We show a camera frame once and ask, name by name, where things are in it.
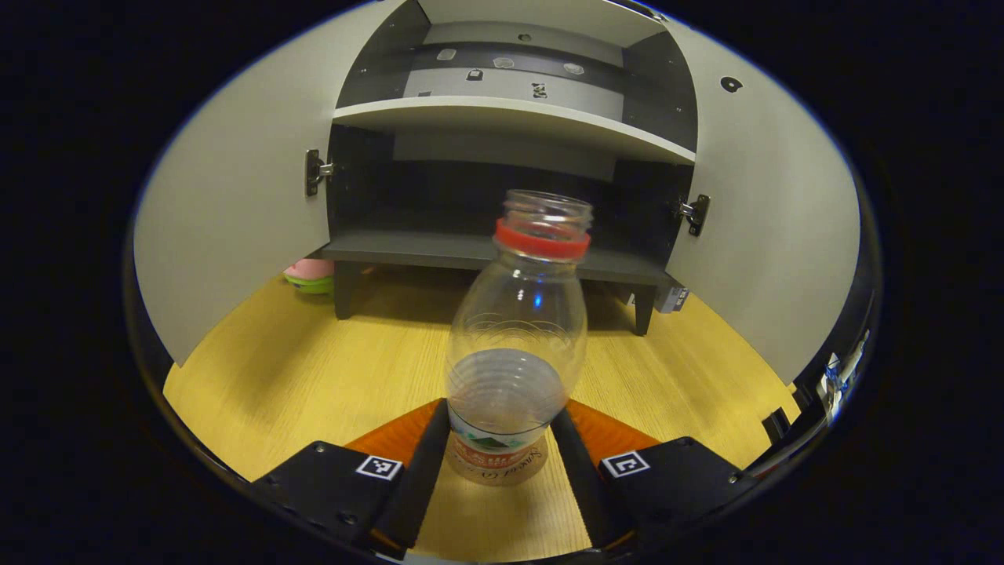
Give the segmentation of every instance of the metal hinge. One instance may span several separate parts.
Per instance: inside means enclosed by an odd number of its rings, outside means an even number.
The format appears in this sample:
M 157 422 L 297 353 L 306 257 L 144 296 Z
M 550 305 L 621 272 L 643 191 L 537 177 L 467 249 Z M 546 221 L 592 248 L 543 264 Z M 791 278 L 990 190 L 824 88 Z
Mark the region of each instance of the metal hinge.
M 697 197 L 696 202 L 690 204 L 681 198 L 676 203 L 673 214 L 687 218 L 688 223 L 691 224 L 690 234 L 697 237 L 701 235 L 701 228 L 704 226 L 704 220 L 708 217 L 709 207 L 711 207 L 711 198 L 701 194 Z
M 307 151 L 306 161 L 303 165 L 303 193 L 307 196 L 317 195 L 317 185 L 320 179 L 330 177 L 334 174 L 334 164 L 324 164 L 320 160 L 320 152 L 316 149 Z

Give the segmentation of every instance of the pink object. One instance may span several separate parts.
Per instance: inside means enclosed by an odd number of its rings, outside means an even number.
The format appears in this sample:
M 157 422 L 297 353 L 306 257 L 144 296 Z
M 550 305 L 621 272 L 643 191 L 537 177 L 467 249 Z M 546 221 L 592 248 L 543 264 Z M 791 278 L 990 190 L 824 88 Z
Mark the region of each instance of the pink object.
M 282 272 L 303 280 L 317 280 L 334 274 L 334 262 L 323 259 L 300 259 Z

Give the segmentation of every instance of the cabinet door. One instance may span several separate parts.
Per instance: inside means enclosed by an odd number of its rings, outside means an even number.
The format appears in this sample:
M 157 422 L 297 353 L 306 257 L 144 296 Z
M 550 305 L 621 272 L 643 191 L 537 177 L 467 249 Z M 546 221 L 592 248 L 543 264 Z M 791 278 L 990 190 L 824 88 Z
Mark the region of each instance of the cabinet door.
M 327 155 L 338 91 L 403 0 L 370 2 L 268 53 L 207 100 L 167 148 L 137 211 L 143 300 L 181 365 L 266 280 L 328 241 L 324 190 L 304 156 Z
M 697 94 L 690 199 L 711 197 L 700 237 L 683 222 L 667 272 L 789 383 L 826 339 L 850 290 L 860 231 L 850 169 L 777 82 L 686 24 L 667 27 Z M 742 86 L 730 91 L 725 77 Z

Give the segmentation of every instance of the small box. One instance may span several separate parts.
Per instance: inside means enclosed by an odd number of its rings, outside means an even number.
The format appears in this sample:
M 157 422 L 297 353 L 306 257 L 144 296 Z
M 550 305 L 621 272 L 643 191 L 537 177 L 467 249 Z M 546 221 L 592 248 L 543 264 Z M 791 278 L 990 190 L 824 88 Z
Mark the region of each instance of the small box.
M 635 306 L 635 293 L 631 292 L 631 287 L 625 285 L 612 285 L 613 292 L 620 302 L 628 306 Z M 656 291 L 656 310 L 663 314 L 680 312 L 687 297 L 690 295 L 689 289 L 666 287 Z

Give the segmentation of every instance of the toy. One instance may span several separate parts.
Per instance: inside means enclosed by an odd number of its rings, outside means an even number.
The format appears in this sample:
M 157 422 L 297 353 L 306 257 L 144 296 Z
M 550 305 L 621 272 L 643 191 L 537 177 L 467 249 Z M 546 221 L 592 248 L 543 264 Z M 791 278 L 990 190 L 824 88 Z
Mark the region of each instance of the toy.
M 334 292 L 334 262 L 322 259 L 300 259 L 282 271 L 294 289 L 308 295 Z

